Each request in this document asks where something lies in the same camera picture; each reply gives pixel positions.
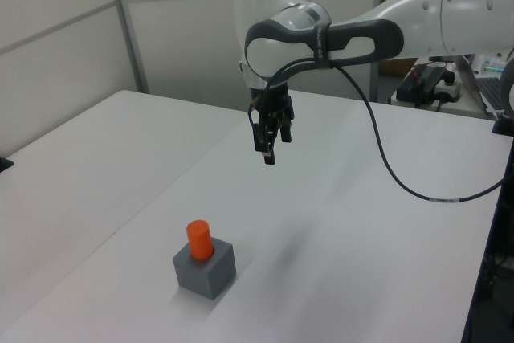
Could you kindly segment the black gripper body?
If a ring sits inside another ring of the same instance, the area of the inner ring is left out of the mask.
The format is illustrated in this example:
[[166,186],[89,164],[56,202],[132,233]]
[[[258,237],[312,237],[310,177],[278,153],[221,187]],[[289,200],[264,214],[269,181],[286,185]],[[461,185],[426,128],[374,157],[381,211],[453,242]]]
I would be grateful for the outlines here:
[[267,93],[266,103],[262,101],[263,97],[264,89],[251,89],[252,104],[258,112],[261,112],[263,107],[265,107],[269,113],[284,111],[288,117],[294,117],[292,99],[288,94],[287,83],[271,87]]

